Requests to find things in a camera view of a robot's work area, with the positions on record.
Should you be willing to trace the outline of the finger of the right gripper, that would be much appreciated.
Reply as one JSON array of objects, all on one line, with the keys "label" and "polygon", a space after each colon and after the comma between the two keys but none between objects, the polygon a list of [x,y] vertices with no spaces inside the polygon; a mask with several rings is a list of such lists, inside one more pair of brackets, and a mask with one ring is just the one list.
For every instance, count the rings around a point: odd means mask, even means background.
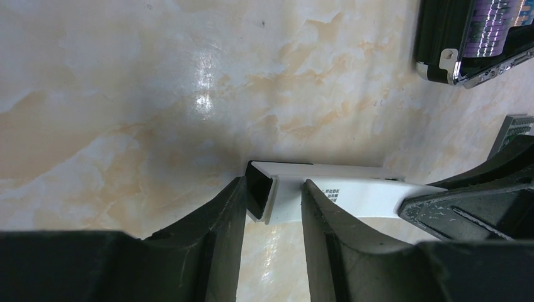
[{"label": "finger of the right gripper", "polygon": [[533,166],[483,184],[406,198],[397,213],[442,240],[531,240]]},{"label": "finger of the right gripper", "polygon": [[490,159],[467,172],[452,176],[430,186],[458,189],[484,184],[519,172],[533,164],[533,136],[518,135]]}]

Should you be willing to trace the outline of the white battery cover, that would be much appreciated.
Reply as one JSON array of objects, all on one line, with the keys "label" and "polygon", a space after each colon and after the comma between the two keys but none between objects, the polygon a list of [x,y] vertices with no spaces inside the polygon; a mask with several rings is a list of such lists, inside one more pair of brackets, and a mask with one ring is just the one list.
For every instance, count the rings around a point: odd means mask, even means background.
[{"label": "white battery cover", "polygon": [[301,189],[311,180],[328,200],[357,218],[398,218],[403,200],[440,193],[444,188],[408,182],[347,177],[278,176],[268,195],[264,217],[267,225],[300,221]]}]

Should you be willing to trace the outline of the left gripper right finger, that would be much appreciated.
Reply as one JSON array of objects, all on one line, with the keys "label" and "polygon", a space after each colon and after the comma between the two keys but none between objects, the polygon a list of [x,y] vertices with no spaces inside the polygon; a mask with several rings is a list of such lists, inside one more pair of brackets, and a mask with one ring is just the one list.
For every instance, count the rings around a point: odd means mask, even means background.
[{"label": "left gripper right finger", "polygon": [[400,241],[302,186],[312,301],[532,301],[531,240]]}]

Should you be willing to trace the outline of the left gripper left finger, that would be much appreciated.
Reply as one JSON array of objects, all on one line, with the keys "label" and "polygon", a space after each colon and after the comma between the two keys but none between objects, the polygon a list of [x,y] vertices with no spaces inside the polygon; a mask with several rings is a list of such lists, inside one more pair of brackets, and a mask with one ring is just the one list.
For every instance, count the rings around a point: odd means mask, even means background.
[{"label": "left gripper left finger", "polygon": [[2,301],[235,301],[246,179],[145,239],[119,231],[1,233]]}]

